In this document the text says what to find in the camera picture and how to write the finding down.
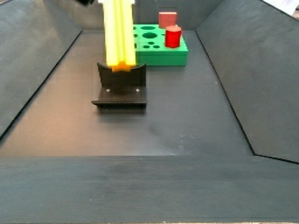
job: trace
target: red block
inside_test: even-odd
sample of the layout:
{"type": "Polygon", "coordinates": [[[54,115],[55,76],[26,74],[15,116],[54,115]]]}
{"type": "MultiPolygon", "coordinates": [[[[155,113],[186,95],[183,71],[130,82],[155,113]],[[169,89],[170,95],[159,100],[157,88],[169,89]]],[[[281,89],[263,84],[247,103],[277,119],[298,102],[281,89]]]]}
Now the red block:
{"type": "Polygon", "coordinates": [[[159,12],[159,27],[166,28],[167,26],[177,25],[177,12],[159,12]]]}
{"type": "Polygon", "coordinates": [[[181,46],[183,29],[178,25],[166,27],[165,46],[177,48],[181,46]]]}

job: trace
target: green block with holes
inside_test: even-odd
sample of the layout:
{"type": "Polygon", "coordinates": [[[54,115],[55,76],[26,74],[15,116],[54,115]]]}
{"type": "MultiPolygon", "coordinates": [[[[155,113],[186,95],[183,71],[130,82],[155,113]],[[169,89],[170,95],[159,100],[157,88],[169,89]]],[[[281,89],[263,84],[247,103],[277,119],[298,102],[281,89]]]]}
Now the green block with holes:
{"type": "Polygon", "coordinates": [[[182,38],[181,47],[165,46],[165,29],[158,24],[135,24],[135,53],[138,65],[186,66],[189,48],[182,38]]]}

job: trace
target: black object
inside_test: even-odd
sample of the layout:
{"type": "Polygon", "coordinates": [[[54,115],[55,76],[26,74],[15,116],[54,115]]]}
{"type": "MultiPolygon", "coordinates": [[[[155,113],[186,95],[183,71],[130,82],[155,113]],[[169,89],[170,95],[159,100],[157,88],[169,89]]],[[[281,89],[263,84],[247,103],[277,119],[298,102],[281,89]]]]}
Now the black object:
{"type": "Polygon", "coordinates": [[[98,63],[102,83],[99,98],[93,103],[102,106],[146,106],[146,64],[131,72],[113,73],[113,69],[98,63]]]}
{"type": "Polygon", "coordinates": [[[83,5],[94,4],[95,0],[77,0],[83,5]]]}

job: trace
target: red peg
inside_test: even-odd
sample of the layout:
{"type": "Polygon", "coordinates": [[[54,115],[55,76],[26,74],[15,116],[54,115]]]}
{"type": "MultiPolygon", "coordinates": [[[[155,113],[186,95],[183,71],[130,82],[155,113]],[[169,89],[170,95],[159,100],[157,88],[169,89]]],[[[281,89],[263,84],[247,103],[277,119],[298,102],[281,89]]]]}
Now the red peg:
{"type": "Polygon", "coordinates": [[[165,35],[165,45],[171,48],[177,48],[181,46],[183,35],[183,29],[178,25],[171,25],[166,27],[166,35],[165,35]]]}

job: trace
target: dark gray surface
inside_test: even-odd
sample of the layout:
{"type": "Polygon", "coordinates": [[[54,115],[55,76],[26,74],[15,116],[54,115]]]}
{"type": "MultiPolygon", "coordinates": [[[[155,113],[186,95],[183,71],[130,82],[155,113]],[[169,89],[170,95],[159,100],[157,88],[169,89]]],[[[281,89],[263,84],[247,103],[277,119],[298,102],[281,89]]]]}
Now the dark gray surface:
{"type": "Polygon", "coordinates": [[[234,154],[2,158],[0,223],[298,222],[298,175],[234,154]]]}
{"type": "Polygon", "coordinates": [[[255,153],[299,162],[298,21],[225,0],[197,31],[255,153]]]}
{"type": "Polygon", "coordinates": [[[250,154],[194,31],[187,66],[147,68],[146,110],[99,110],[102,31],[85,32],[0,144],[0,157],[250,154]]]}
{"type": "Polygon", "coordinates": [[[59,62],[81,28],[52,1],[0,6],[0,136],[59,62]]]}
{"type": "MultiPolygon", "coordinates": [[[[98,1],[82,6],[75,0],[52,0],[79,23],[85,30],[105,30],[103,7],[98,1]]],[[[178,24],[185,30],[195,30],[223,0],[137,0],[135,22],[157,24],[159,11],[178,11],[178,24]]]]}

